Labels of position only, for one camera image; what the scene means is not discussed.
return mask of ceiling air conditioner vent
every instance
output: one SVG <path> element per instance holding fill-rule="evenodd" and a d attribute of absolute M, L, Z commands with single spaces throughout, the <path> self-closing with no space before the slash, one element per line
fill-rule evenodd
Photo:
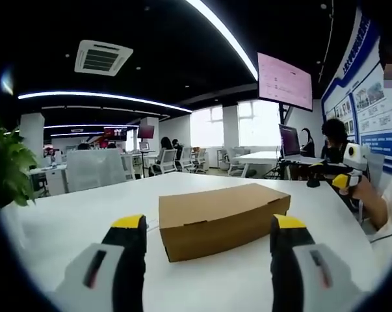
<path fill-rule="evenodd" d="M 115 76 L 133 50 L 115 44 L 82 40 L 79 44 L 74 71 Z"/>

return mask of green plant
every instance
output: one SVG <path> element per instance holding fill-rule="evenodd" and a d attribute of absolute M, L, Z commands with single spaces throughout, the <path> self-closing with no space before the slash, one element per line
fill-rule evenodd
<path fill-rule="evenodd" d="M 0 207 L 15 201 L 20 206 L 34 200 L 30 177 L 30 166 L 35 166 L 34 153 L 21 142 L 16 129 L 10 134 L 0 126 Z"/>

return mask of cardboard box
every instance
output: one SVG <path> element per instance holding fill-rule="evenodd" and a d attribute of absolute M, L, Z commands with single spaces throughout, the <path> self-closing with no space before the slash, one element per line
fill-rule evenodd
<path fill-rule="evenodd" d="M 252 183 L 159 198 L 159 228 L 170 262 L 241 246 L 270 233 L 273 214 L 284 215 L 290 195 Z"/>

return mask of black ceiling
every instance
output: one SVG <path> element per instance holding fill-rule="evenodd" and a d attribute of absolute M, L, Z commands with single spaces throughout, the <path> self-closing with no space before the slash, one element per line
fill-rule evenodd
<path fill-rule="evenodd" d="M 4 55 L 4 65 L 12 69 L 14 80 L 14 97 L 6 102 L 11 109 L 3 116 L 9 127 L 15 126 L 21 113 L 46 106 L 82 105 L 169 116 L 184 114 L 118 99 L 73 96 L 16 99 L 31 92 L 103 92 L 189 109 L 218 102 L 230 105 L 257 95 L 255 80 L 242 60 L 186 0 L 66 0 L 43 1 L 41 5 L 22 2 L 8 14 L 8 19 L 15 22 L 9 38 L 12 45 L 9 43 L 10 49 Z M 330 35 L 331 1 L 204 0 L 204 3 L 233 33 L 255 67 L 259 51 L 311 73 L 314 98 L 321 97 L 343 57 L 356 11 L 354 1 L 334 1 L 332 41 L 318 82 Z M 326 10 L 320 7 L 323 3 Z M 134 51 L 115 77 L 75 73 L 79 42 L 84 39 Z M 246 85 L 254 87 L 218 93 Z M 44 110 L 44 114 L 47 125 L 93 121 L 124 124 L 144 116 L 95 109 L 53 109 Z"/>

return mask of laptop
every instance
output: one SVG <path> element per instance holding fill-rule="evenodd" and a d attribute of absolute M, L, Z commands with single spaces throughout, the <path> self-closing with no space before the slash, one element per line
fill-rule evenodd
<path fill-rule="evenodd" d="M 139 150 L 140 151 L 149 151 L 150 150 L 150 143 L 148 143 L 148 142 L 139 142 Z"/>
<path fill-rule="evenodd" d="M 298 134 L 295 128 L 280 125 L 280 134 L 282 139 L 283 158 L 286 161 L 298 164 L 316 164 L 323 161 L 321 158 L 301 156 L 300 142 L 298 141 Z"/>

